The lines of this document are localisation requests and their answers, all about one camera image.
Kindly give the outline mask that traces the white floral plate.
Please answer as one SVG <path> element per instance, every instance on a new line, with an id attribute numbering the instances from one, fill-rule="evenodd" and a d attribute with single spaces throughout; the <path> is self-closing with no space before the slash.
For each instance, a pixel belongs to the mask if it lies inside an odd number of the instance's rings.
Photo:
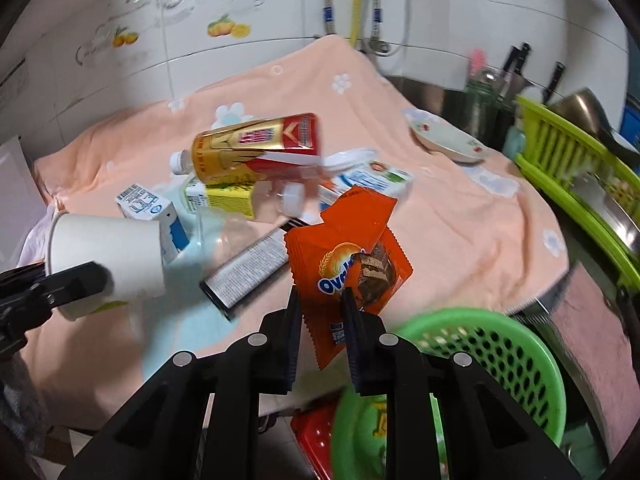
<path id="1" fill-rule="evenodd" d="M 484 162 L 489 155 L 487 146 L 444 118 L 418 108 L 408 108 L 402 114 L 413 136 L 427 151 L 465 165 Z"/>

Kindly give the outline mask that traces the white plastic lid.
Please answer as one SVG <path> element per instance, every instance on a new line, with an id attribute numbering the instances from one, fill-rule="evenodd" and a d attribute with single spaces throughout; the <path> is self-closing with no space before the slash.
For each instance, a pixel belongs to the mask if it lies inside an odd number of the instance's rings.
<path id="1" fill-rule="evenodd" d="M 322 158 L 322 169 L 325 172 L 341 172 L 349 168 L 362 165 L 375 159 L 374 148 L 353 148 Z"/>

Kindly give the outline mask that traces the cleaver blade in rack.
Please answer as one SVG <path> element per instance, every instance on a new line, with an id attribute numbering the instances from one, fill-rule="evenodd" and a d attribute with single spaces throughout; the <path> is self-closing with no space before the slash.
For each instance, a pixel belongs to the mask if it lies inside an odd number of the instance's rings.
<path id="1" fill-rule="evenodd" d="M 613 170 L 579 169 L 572 190 L 578 200 L 606 226 L 624 246 L 631 257 L 639 257 L 639 227 L 623 206 L 608 190 L 613 182 Z"/>

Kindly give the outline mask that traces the steel pot in rack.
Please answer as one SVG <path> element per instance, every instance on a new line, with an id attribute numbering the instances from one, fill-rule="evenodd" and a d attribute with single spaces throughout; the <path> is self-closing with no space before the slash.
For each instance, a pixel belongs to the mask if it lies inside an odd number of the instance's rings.
<path id="1" fill-rule="evenodd" d="M 612 129 L 600 101 L 589 88 L 582 88 L 550 105 L 553 113 L 590 134 L 620 159 L 638 165 L 639 151 Z"/>

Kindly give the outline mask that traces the green plastic trash basket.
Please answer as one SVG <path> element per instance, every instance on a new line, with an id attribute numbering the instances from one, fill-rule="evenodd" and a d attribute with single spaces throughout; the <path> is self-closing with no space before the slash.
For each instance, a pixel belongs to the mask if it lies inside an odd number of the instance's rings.
<path id="1" fill-rule="evenodd" d="M 422 356 L 434 414 L 439 479 L 578 478 L 544 430 L 472 356 L 463 352 L 449 358 L 424 352 Z"/>

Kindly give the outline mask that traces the clear plastic cup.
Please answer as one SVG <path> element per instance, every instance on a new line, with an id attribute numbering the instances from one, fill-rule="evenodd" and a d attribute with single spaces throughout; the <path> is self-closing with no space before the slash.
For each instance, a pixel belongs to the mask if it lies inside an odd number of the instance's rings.
<path id="1" fill-rule="evenodd" d="M 235 212 L 200 208 L 195 214 L 194 235 L 198 261 L 204 269 L 215 270 L 275 226 L 274 222 L 247 220 Z"/>

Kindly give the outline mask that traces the white paper cup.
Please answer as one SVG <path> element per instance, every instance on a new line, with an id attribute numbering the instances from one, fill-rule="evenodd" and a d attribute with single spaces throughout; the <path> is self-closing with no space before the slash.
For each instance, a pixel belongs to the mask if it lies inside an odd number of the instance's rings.
<path id="1" fill-rule="evenodd" d="M 47 237 L 46 268 L 55 274 L 94 262 L 107 270 L 103 292 L 61 308 L 66 320 L 165 293 L 160 224 L 58 212 Z"/>

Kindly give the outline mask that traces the gold red drink bottle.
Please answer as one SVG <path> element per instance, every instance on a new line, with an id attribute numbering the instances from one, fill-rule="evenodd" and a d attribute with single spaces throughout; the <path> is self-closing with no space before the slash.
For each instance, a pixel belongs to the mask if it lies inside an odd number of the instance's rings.
<path id="1" fill-rule="evenodd" d="M 204 131 L 169 159 L 174 174 L 193 174 L 206 185 L 303 181 L 317 177 L 320 166 L 319 118 L 312 113 Z"/>

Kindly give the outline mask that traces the green utensil holder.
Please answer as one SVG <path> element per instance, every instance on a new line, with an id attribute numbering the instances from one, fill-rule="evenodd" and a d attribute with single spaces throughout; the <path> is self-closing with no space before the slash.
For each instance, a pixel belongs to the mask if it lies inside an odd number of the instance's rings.
<path id="1" fill-rule="evenodd" d="M 498 90 L 501 81 L 489 67 L 477 70 L 464 90 L 464 130 L 488 148 L 503 149 L 506 134 L 514 124 L 514 107 L 506 104 Z"/>

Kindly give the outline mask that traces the yellow white small carton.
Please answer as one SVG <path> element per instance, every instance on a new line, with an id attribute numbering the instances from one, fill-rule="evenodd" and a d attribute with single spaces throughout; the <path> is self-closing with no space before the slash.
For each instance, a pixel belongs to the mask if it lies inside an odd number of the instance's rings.
<path id="1" fill-rule="evenodd" d="M 220 209 L 232 214 L 242 214 L 254 218 L 252 184 L 207 185 L 192 177 L 181 189 L 182 201 L 186 209 L 196 214 L 200 209 Z"/>

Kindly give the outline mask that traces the white blue milk carton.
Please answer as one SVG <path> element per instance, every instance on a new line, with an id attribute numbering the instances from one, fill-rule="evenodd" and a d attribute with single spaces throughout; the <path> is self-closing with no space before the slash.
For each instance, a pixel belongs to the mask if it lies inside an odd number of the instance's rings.
<path id="1" fill-rule="evenodd" d="M 323 179 L 318 187 L 319 208 L 329 208 L 354 185 L 396 198 L 401 202 L 409 195 L 413 181 L 413 175 L 407 171 L 378 160 L 371 160 Z"/>

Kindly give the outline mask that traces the pink dish cloth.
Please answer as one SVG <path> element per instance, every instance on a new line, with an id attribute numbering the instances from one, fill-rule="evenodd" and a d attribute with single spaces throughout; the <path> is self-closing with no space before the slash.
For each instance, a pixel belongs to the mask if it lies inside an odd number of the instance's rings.
<path id="1" fill-rule="evenodd" d="M 613 458 L 638 422 L 639 384 L 623 324 L 581 264 L 567 273 L 550 327 L 559 338 L 568 374 Z"/>

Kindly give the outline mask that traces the black handled knife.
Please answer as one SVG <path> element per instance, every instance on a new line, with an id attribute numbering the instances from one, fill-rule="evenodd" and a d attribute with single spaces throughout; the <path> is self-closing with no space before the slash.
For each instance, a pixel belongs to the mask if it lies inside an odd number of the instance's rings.
<path id="1" fill-rule="evenodd" d="M 565 72 L 565 65 L 561 62 L 555 62 L 555 66 L 553 72 L 551 74 L 550 80 L 548 84 L 541 91 L 541 103 L 546 105 L 553 93 L 555 92 L 556 87 L 560 83 L 560 80 Z"/>

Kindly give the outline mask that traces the orange Ovaltine wrapper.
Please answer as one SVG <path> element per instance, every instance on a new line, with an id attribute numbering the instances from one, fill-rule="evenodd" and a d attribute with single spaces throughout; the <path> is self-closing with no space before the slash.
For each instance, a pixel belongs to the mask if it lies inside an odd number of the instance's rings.
<path id="1" fill-rule="evenodd" d="M 340 299 L 346 288 L 356 307 L 378 314 L 413 274 L 388 220 L 397 200 L 355 185 L 321 213 L 314 226 L 284 236 L 303 318 L 322 370 L 342 351 Z"/>

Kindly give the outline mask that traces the small blue white carton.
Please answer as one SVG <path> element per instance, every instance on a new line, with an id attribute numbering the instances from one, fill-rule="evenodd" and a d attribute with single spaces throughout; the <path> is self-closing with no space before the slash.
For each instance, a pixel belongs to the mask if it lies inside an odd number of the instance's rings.
<path id="1" fill-rule="evenodd" d="M 189 245 L 174 203 L 134 183 L 120 192 L 115 203 L 125 218 L 160 224 L 160 251 L 164 263 L 171 263 Z"/>

